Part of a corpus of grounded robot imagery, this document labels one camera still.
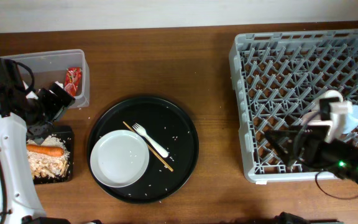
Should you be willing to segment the white plastic fork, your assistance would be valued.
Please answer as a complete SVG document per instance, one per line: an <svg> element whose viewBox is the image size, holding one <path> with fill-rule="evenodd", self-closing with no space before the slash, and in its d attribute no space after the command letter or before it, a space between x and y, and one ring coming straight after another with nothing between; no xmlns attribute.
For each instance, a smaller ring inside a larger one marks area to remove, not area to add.
<svg viewBox="0 0 358 224"><path fill-rule="evenodd" d="M151 143L152 147L164 158L168 157L169 152L163 148L158 142L156 142L153 138L151 138L146 129L141 126L138 123L135 123L132 128L141 136L143 136L144 138L146 138L146 140L148 140L149 143Z"/></svg>

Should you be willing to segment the white bowl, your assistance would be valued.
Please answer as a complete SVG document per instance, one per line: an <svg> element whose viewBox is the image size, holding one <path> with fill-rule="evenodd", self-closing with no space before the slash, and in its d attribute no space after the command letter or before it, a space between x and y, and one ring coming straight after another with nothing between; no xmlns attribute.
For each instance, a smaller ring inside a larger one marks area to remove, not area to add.
<svg viewBox="0 0 358 224"><path fill-rule="evenodd" d="M352 112L352 103L350 101L343 101L331 103L331 120L321 121L319 110L310 111L303 115L301 124L308 126L326 125L329 126L325 142L330 143L337 139L344 130L346 114Z"/></svg>

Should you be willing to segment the wooden chopstick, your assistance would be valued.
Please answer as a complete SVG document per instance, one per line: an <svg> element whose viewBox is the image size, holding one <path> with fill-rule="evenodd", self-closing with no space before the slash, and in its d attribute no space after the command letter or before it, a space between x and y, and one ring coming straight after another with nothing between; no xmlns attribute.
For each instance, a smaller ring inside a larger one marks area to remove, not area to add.
<svg viewBox="0 0 358 224"><path fill-rule="evenodd" d="M130 131L136 133L125 121L122 122ZM167 168L170 172L173 172L173 168L149 145L146 144L149 151Z"/></svg>

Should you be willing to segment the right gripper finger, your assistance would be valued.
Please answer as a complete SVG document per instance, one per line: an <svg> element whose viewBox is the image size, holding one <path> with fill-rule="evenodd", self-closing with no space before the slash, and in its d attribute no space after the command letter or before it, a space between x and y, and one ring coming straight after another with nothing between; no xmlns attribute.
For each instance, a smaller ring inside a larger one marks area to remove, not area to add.
<svg viewBox="0 0 358 224"><path fill-rule="evenodd" d="M331 120L331 103L340 102L339 97L321 98L319 100L319 115L321 121Z"/></svg>
<svg viewBox="0 0 358 224"><path fill-rule="evenodd" d="M264 137L287 167L295 164L298 160L297 130L268 130L264 133Z"/></svg>

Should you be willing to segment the orange carrot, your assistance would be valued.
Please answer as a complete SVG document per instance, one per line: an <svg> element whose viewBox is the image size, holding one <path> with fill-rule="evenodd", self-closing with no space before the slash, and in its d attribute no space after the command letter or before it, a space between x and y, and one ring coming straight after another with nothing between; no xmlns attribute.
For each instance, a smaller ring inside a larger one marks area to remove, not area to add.
<svg viewBox="0 0 358 224"><path fill-rule="evenodd" d="M38 145L28 144L26 145L26 148L30 152L45 154L50 157L61 157L64 155L64 150L60 147L38 146Z"/></svg>

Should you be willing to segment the white plate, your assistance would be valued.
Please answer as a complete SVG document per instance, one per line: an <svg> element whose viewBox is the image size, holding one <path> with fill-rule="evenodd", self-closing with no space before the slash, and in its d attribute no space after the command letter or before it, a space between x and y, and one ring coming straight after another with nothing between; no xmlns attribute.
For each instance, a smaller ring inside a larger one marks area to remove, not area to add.
<svg viewBox="0 0 358 224"><path fill-rule="evenodd" d="M116 130L96 142L89 163L91 173L100 183L114 188L127 187L146 172L149 149L138 134Z"/></svg>

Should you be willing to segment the light blue cup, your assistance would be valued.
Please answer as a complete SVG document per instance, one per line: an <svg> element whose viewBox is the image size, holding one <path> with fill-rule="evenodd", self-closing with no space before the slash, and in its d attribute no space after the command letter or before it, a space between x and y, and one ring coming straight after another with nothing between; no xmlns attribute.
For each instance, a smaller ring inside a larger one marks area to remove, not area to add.
<svg viewBox="0 0 358 224"><path fill-rule="evenodd" d="M352 105L352 112L346 114L343 134L349 134L358 127L358 105Z"/></svg>

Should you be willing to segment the white cup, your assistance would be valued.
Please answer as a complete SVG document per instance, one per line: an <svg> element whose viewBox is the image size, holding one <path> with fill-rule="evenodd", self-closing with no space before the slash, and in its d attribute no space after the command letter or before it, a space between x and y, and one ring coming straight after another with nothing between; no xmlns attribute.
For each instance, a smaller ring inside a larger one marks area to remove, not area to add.
<svg viewBox="0 0 358 224"><path fill-rule="evenodd" d="M339 102L343 102L343 95L337 90L327 90L320 96L316 97L311 103L313 106L311 107L311 111L319 110L319 101L325 98L339 98Z"/></svg>

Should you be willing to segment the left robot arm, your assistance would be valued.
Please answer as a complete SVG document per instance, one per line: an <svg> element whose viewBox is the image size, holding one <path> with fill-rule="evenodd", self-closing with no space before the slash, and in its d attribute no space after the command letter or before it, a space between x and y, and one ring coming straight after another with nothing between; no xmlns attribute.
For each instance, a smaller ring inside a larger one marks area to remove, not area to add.
<svg viewBox="0 0 358 224"><path fill-rule="evenodd" d="M0 223L67 223L48 217L30 173L26 140L50 135L75 99L56 83L28 98L34 84L25 86L23 63L0 58Z"/></svg>

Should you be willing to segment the rice and food scraps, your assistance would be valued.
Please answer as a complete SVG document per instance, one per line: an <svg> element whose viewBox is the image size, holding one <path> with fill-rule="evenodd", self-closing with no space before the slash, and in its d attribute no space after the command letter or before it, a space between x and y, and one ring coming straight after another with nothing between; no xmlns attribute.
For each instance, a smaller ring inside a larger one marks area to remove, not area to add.
<svg viewBox="0 0 358 224"><path fill-rule="evenodd" d="M33 140L27 140L27 145L51 146L60 147L64 150L64 155L61 157L50 157L45 154L30 152L27 150L27 158L29 160L30 170L33 179L47 178L54 179L59 177L66 177L70 165L70 152L66 148L65 140L61 140L56 135L51 135L45 139L42 144L37 144Z"/></svg>

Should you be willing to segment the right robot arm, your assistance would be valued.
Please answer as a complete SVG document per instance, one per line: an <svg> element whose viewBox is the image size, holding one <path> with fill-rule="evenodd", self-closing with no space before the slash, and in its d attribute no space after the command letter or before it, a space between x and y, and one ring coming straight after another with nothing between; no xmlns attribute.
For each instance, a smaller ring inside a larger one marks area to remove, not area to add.
<svg viewBox="0 0 358 224"><path fill-rule="evenodd" d="M358 148L339 140L352 103L335 96L320 98L318 104L301 125L269 130L264 137L287 167L299 163L318 174L330 172L358 185Z"/></svg>

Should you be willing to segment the red snack wrapper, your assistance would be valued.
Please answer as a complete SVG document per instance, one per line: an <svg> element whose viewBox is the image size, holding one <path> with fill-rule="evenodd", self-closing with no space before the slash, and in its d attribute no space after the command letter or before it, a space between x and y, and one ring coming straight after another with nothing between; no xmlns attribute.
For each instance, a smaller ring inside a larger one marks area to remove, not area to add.
<svg viewBox="0 0 358 224"><path fill-rule="evenodd" d="M78 85L82 78L82 69L80 67L70 67L67 69L64 83L64 90L71 96L76 96Z"/></svg>

